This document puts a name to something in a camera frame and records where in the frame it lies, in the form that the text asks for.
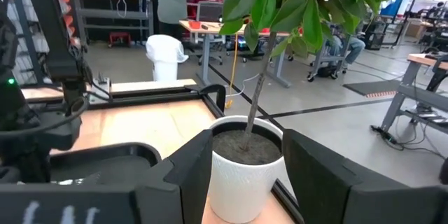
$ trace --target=tree trunk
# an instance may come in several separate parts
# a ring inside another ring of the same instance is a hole
[[[269,59],[271,57],[272,50],[274,49],[275,42],[276,42],[277,33],[271,32],[269,34],[269,40],[267,42],[267,49],[266,53],[263,55],[262,63],[261,63],[261,70],[259,72],[258,82],[257,86],[255,87],[255,92],[253,93],[252,97],[252,105],[251,110],[248,115],[247,119],[247,127],[244,131],[243,141],[241,145],[241,149],[248,151],[249,150],[249,141],[251,139],[252,129],[253,129],[253,122],[255,120],[255,115],[257,113],[258,108],[258,98],[260,97],[261,90],[263,88],[263,83],[266,79],[266,71],[267,67],[269,66]]]

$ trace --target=metal shelving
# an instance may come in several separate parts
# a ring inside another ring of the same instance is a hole
[[[49,51],[45,36],[39,32],[39,21],[31,0],[10,0],[8,17],[18,36],[14,77],[23,86],[42,86],[50,83],[42,71],[42,61]]]

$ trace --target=white cord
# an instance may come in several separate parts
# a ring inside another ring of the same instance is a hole
[[[148,17],[148,4],[149,4],[149,1],[148,0],[146,0],[146,4],[145,4],[145,13],[146,13],[146,17]]]
[[[127,11],[126,0],[123,0],[123,3],[125,4],[125,14],[124,14],[124,15],[121,15],[121,14],[120,14],[120,9],[119,9],[119,7],[118,7],[120,1],[121,1],[121,0],[118,0],[118,2],[117,2],[117,14],[118,14],[118,16],[119,16],[120,18],[126,18],[126,11]]]
[[[243,89],[241,90],[241,92],[239,92],[239,93],[237,93],[237,94],[228,94],[228,95],[226,95],[226,97],[235,97],[235,96],[238,96],[238,95],[241,95],[243,92],[244,92],[244,90],[246,89],[246,86],[245,86],[245,82],[246,81],[252,81],[254,78],[257,78],[259,76],[259,73],[257,73],[257,75],[255,75],[254,77],[250,77],[250,78],[247,78],[246,80],[243,80]]]

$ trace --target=red stool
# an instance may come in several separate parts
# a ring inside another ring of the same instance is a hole
[[[109,48],[112,46],[131,46],[131,34],[129,32],[110,32],[109,33]]]

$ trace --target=white ceramic pot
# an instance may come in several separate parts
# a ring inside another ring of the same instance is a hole
[[[231,122],[247,122],[247,116],[232,115],[217,119],[210,128]],[[255,124],[275,133],[283,132],[270,122],[255,119]],[[229,223],[248,223],[263,210],[272,186],[284,169],[283,156],[264,165],[247,165],[229,161],[213,152],[209,200],[217,216]]]

